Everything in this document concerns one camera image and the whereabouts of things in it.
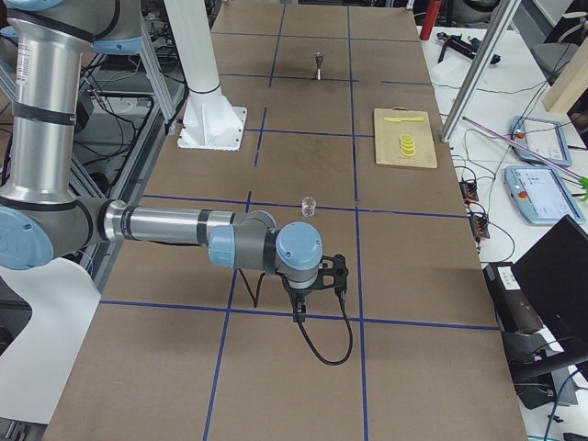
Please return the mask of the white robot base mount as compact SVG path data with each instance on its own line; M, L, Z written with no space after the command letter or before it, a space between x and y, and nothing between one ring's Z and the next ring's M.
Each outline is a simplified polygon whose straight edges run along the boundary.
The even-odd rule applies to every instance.
M236 152L247 109L232 106L222 93L205 3L170 0L164 5L188 89L178 146Z

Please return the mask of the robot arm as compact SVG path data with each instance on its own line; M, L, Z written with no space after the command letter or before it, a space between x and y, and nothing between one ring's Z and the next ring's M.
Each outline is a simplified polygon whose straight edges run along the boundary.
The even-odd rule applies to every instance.
M307 293L326 275L322 239L304 222L278 227L268 213L140 205L156 150L134 141L107 195L70 188L81 60L93 51L141 56L155 94L166 81L137 1L10 1L17 34L9 177L1 187L1 265L29 270L88 246L124 240L200 246L217 266L281 278Z

